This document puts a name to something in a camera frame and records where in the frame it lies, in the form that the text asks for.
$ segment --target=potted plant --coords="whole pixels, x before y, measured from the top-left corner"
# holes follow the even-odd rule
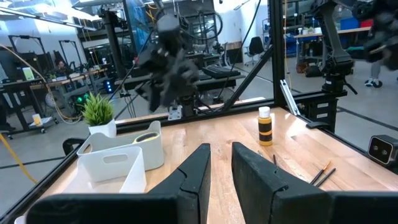
[[[113,106],[108,99],[90,93],[84,105],[83,116],[91,134],[103,133],[107,137],[116,137]]]

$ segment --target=green plant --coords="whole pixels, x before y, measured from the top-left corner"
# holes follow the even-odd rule
[[[113,119],[113,106],[107,98],[90,93],[84,105],[83,116],[90,126],[108,124]]]

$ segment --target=blue bin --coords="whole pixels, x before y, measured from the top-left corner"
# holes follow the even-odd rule
[[[347,19],[342,19],[340,21],[340,29],[345,30],[345,29],[355,29],[359,28],[359,22],[357,19],[351,17]]]

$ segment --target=white basket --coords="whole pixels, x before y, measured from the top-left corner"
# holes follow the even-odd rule
[[[144,193],[140,147],[89,153],[78,159],[77,175],[63,193]]]
[[[134,142],[143,134],[157,133],[156,138],[148,141]],[[85,153],[85,149],[91,146],[91,150]],[[164,163],[164,152],[162,147],[162,133],[160,131],[160,121],[154,121],[145,131],[139,131],[133,134],[125,134],[115,138],[109,138],[102,133],[95,133],[88,137],[83,145],[77,151],[79,157],[88,155],[91,152],[98,152],[107,149],[141,147],[144,157],[145,170],[156,169]]]

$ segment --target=bottle cap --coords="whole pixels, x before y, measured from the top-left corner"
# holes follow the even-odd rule
[[[259,108],[260,118],[269,118],[270,113],[271,113],[271,109],[268,106],[262,106]]]

